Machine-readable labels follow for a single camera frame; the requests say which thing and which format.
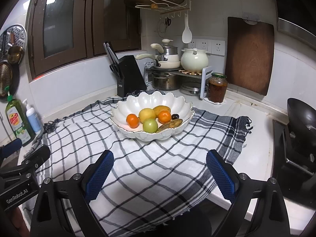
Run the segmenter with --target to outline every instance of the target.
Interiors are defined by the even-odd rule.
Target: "blue lotion bottle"
[[[26,109],[27,109],[26,116],[27,116],[27,119],[32,126],[32,129],[34,130],[34,132],[36,134],[39,134],[41,132],[41,129],[42,129],[42,124],[41,124],[40,119],[38,118],[38,116],[35,112],[35,109],[27,103],[27,99],[25,99],[23,101],[23,104],[26,106]]]

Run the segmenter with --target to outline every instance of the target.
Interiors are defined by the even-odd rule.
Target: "fruit bowl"
[[[164,105],[171,108],[171,114],[179,114],[182,124],[176,128],[168,128],[159,133],[146,133],[143,131],[143,125],[140,124],[136,128],[131,128],[126,122],[129,114],[138,116],[139,112],[144,108],[153,109],[156,106]],[[173,93],[161,94],[156,91],[153,94],[142,92],[138,97],[129,96],[126,101],[119,101],[117,107],[111,109],[111,121],[118,130],[128,138],[137,138],[142,141],[165,140],[172,135],[181,133],[188,125],[194,115],[192,103],[186,103],[183,96],[175,97]]]

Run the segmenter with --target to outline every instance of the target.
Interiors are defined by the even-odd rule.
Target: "range hood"
[[[303,0],[275,0],[277,30],[316,50],[316,20]]]

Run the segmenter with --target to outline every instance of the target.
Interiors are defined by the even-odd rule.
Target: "bowl rim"
[[[180,97],[183,97],[183,98],[184,98],[184,102],[185,102],[185,97],[184,97],[183,95],[181,95],[181,96],[179,96],[179,97],[175,97],[175,98],[180,98]],[[190,121],[190,120],[193,118],[194,113],[195,113],[195,111],[192,109],[192,108],[193,108],[193,103],[192,103],[192,102],[185,102],[185,103],[191,104],[190,112],[192,111],[193,113],[192,113],[192,115],[191,115],[188,119],[186,119],[185,121],[183,121],[181,125],[179,125],[179,126],[177,126],[177,127],[175,127],[175,128],[172,128],[172,129],[177,129],[177,128],[181,127],[185,122],[187,122],[188,120]],[[136,132],[128,131],[128,130],[124,129],[123,127],[120,127],[118,124],[116,124],[116,123],[112,120],[112,118],[114,118],[113,113],[112,113],[112,110],[113,110],[113,109],[117,109],[117,107],[111,109],[111,117],[110,117],[111,122],[112,122],[114,125],[116,125],[119,129],[121,129],[121,130],[123,130],[123,131],[126,131],[127,133],[134,133],[134,134],[135,134],[135,133],[146,133],[146,134],[155,135],[155,134],[161,134],[161,133],[163,133],[164,131],[167,131],[168,129],[170,129],[170,128],[166,128],[166,129],[162,130],[162,131],[159,132],[159,133],[147,133],[147,132],[145,132],[145,131],[143,131],[143,130],[136,131]]]

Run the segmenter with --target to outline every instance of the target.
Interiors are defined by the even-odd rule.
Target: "bolt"
[[[274,177],[271,177],[271,178],[270,178],[270,182],[271,182],[271,183],[277,183],[277,180],[276,180]]]
[[[81,174],[80,174],[80,173],[74,174],[74,175],[72,176],[72,178],[75,179],[75,180],[79,180],[80,177],[81,177]]]
[[[45,178],[43,183],[48,184],[51,181],[51,179],[49,177]]]
[[[248,176],[245,173],[240,173],[239,177],[243,180],[246,180],[248,178]]]

